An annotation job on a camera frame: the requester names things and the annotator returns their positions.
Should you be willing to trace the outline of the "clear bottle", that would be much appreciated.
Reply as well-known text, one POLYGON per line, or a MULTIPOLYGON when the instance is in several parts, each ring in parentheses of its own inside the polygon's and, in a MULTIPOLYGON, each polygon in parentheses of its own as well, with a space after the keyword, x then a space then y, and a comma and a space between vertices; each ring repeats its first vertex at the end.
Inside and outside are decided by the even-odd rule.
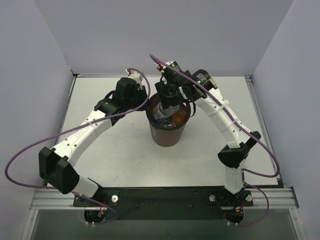
POLYGON ((155 120, 166 119, 172 116, 174 113, 176 113, 179 109, 179 105, 164 108, 162 103, 160 102, 152 110, 152 116, 155 120))

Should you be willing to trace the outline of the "orange label plastic bottle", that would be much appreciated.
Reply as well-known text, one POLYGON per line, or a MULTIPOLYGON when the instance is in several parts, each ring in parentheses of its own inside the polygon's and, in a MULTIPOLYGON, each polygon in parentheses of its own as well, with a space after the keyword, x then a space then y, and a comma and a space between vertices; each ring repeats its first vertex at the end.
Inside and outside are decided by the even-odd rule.
POLYGON ((188 117, 188 113, 186 111, 177 111, 171 117, 171 122, 175 125, 182 125, 188 117))

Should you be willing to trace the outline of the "blue label plastic bottle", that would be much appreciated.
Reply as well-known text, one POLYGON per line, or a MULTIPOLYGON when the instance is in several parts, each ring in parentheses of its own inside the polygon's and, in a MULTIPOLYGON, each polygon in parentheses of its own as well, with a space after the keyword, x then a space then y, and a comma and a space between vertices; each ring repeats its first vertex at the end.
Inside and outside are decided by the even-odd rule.
POLYGON ((175 128, 176 124, 172 122, 172 118, 161 118, 156 121, 156 124, 162 128, 175 128))

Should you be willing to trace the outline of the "brown plastic waste bin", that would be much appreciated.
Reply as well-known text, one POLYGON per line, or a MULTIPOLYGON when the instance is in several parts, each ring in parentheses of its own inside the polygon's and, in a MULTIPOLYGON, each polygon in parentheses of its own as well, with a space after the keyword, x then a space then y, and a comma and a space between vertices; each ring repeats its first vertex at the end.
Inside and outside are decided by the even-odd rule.
MULTIPOLYGON (((152 96, 157 96, 157 104, 160 103, 160 97, 157 93, 155 93, 152 96)), ((146 111, 146 117, 149 122, 149 128, 150 128, 152 139, 159 146, 172 147, 179 142, 183 134, 183 131, 185 129, 185 126, 188 120, 190 119, 191 106, 188 103, 187 104, 183 103, 180 105, 179 111, 187 112, 187 119, 183 124, 176 125, 176 127, 173 127, 173 128, 164 128, 164 127, 158 126, 156 124, 157 120, 153 118, 152 111, 146 111)))

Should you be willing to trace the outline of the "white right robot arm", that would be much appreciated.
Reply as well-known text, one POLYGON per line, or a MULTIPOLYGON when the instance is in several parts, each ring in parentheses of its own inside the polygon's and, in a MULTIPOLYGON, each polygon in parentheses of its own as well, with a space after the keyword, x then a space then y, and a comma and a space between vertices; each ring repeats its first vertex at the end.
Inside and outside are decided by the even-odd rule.
POLYGON ((155 84, 160 102, 152 110, 153 118, 156 121, 171 118, 183 103, 193 103, 202 109, 226 142, 217 154, 225 166, 224 188, 233 195, 238 194, 245 186, 242 169, 256 144, 255 139, 261 138, 260 133, 242 124, 206 70, 190 74, 182 71, 175 61, 158 63, 157 70, 161 73, 160 81, 155 84))

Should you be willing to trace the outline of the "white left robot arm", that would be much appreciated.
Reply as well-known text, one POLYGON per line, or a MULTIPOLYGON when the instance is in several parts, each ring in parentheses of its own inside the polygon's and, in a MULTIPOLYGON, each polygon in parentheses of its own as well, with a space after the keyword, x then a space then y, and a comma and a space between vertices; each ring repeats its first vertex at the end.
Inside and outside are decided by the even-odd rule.
POLYGON ((101 186, 80 176, 74 167, 84 151, 128 111, 147 108, 150 86, 143 85, 143 80, 138 72, 120 78, 115 90, 97 102, 82 128, 52 148, 44 147, 38 154, 39 176, 62 194, 83 195, 90 205, 100 204, 103 199, 101 186))

